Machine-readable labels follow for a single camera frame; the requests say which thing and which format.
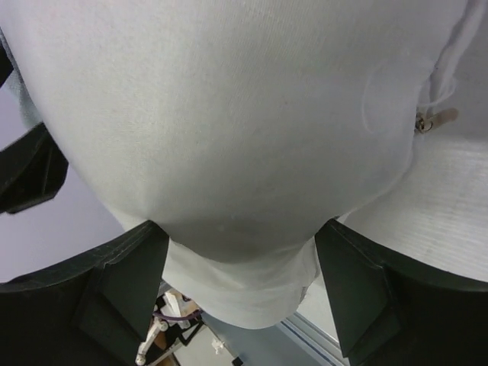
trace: white surface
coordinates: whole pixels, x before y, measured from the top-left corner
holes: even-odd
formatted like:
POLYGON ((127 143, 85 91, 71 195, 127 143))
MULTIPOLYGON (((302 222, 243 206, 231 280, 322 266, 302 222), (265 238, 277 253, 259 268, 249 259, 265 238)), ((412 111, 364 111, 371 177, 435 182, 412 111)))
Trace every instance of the white surface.
POLYGON ((179 348, 174 355, 181 366, 230 366, 234 357, 225 347, 216 354, 214 340, 218 338, 205 328, 191 340, 188 347, 179 348))
POLYGON ((339 341, 322 275, 308 287, 307 295, 298 307, 297 312, 325 334, 337 342, 339 341))
MULTIPOLYGON (((423 137, 405 181, 345 221, 385 246, 483 281, 488 281, 487 34, 485 17, 459 65, 457 92, 444 103, 460 109, 457 121, 423 137)), ((336 337, 320 278, 298 312, 336 337)))
POLYGON ((167 282, 258 328, 296 310, 323 223, 408 168, 466 3, 0 0, 0 26, 77 172, 174 240, 167 282))

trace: metal clip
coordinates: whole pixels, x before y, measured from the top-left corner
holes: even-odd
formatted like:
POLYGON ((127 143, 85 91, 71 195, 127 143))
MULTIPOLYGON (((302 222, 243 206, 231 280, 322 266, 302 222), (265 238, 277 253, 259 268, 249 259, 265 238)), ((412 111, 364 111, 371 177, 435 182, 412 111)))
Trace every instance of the metal clip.
POLYGON ((423 113, 417 112, 415 131, 422 134, 428 133, 429 131, 435 130, 447 122, 456 120, 458 115, 459 111, 456 108, 444 109, 431 117, 427 117, 423 113))

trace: white fabric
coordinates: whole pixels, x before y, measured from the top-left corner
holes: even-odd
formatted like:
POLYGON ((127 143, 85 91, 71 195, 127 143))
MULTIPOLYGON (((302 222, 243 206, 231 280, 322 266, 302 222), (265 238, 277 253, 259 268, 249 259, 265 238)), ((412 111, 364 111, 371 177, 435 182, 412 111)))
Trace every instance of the white fabric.
POLYGON ((41 117, 163 277, 247 328, 293 313, 315 232, 388 191, 466 1, 0 0, 41 117))
POLYGON ((458 63, 478 31, 486 10, 486 0, 468 0, 462 19, 451 33, 451 39, 442 50, 435 70, 430 78, 430 104, 449 94, 451 78, 458 63))
MULTIPOLYGON (((452 50, 467 33, 469 43, 485 7, 486 1, 470 2, 463 30, 444 52, 454 54, 455 62, 458 57, 452 50)), ((349 215, 345 224, 421 262, 488 282, 486 32, 485 17, 459 70, 457 94, 439 107, 455 106, 460 117, 418 139, 406 177, 391 192, 349 215)), ((448 65, 450 58, 439 64, 448 65)))

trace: gray wall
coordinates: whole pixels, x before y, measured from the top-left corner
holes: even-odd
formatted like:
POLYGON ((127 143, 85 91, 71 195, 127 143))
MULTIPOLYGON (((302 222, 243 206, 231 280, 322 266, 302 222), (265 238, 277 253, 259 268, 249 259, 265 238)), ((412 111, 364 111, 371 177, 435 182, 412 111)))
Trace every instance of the gray wall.
MULTIPOLYGON (((0 149, 26 132, 16 100, 0 89, 0 149)), ((123 232, 70 170, 51 202, 17 215, 0 215, 0 282, 53 265, 123 232)))
POLYGON ((313 357, 297 337, 289 337, 281 326, 266 329, 243 329, 204 314, 212 331, 229 351, 246 366, 326 366, 325 358, 313 357))

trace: cable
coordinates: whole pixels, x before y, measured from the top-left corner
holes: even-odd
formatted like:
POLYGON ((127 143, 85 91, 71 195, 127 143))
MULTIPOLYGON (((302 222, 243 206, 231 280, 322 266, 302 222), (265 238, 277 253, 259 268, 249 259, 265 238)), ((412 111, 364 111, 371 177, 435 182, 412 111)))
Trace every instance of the cable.
POLYGON ((432 107, 450 97, 454 92, 453 74, 464 51, 480 27, 485 10, 486 0, 468 0, 464 14, 454 27, 451 39, 441 51, 435 64, 435 71, 431 74, 429 92, 431 103, 426 104, 429 107, 427 115, 433 114, 432 107))
POLYGON ((163 319, 163 320, 168 320, 170 322, 184 322, 185 320, 192 320, 195 319, 197 316, 200 316, 202 313, 201 310, 197 310, 190 315, 187 316, 182 316, 182 317, 177 317, 177 316, 169 316, 165 314, 161 314, 160 312, 155 311, 152 313, 155 317, 163 319))

